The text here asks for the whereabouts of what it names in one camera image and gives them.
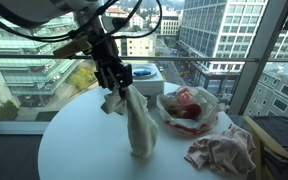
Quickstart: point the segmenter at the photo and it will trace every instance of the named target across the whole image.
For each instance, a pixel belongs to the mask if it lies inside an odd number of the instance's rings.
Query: white box
[[[147,98],[147,106],[156,105],[156,97],[164,93],[164,79],[155,64],[132,64],[132,73],[136,70],[151,71],[148,76],[134,76],[133,85]]]

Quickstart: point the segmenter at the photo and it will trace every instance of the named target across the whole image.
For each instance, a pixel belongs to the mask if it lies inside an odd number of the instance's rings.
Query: white round table
[[[165,83],[165,93],[178,86]],[[232,121],[219,113],[217,125],[200,135],[185,135],[165,125],[157,107],[150,109],[159,125],[152,155],[139,159],[130,154],[127,115],[105,114],[101,110],[102,88],[85,92],[57,113],[46,129],[38,154],[38,170],[42,180],[189,180],[245,179],[219,176],[208,166],[197,170],[184,160],[193,141],[207,134],[226,130]]]

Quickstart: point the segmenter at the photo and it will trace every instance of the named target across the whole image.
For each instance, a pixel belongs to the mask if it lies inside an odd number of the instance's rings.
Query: pink cloth
[[[197,139],[189,147],[185,159],[197,168],[208,162],[210,168],[217,172],[246,175],[255,168],[251,160],[254,151],[252,136],[231,124],[222,133]]]

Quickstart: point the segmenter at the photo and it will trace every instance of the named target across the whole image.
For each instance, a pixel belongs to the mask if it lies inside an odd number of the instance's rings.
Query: chair
[[[256,180],[288,179],[288,118],[245,116],[253,131]]]

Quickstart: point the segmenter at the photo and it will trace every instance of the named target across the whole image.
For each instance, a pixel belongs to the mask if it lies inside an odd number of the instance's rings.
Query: red fruit
[[[198,104],[190,104],[186,106],[185,111],[189,112],[191,119],[196,119],[202,112],[202,108]]]

